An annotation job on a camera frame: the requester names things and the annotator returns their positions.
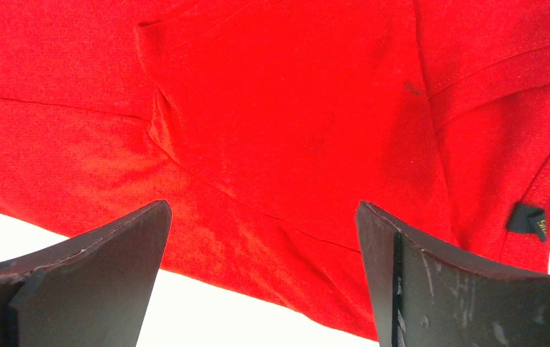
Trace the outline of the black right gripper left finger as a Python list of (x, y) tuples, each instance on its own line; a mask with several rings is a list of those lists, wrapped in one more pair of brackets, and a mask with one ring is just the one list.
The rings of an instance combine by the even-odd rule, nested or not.
[(155, 201), (0, 262), (0, 346), (135, 346), (171, 219)]

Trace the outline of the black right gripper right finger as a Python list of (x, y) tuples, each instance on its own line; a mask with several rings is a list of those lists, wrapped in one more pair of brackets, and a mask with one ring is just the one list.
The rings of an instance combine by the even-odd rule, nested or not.
[(381, 346), (550, 346), (550, 275), (467, 252), (370, 202), (356, 225)]

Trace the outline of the red t shirt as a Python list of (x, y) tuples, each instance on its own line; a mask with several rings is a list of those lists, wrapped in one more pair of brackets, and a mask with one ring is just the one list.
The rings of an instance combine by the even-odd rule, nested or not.
[(550, 255), (550, 1), (0, 1), (0, 213), (154, 200), (163, 267), (364, 338), (362, 200)]

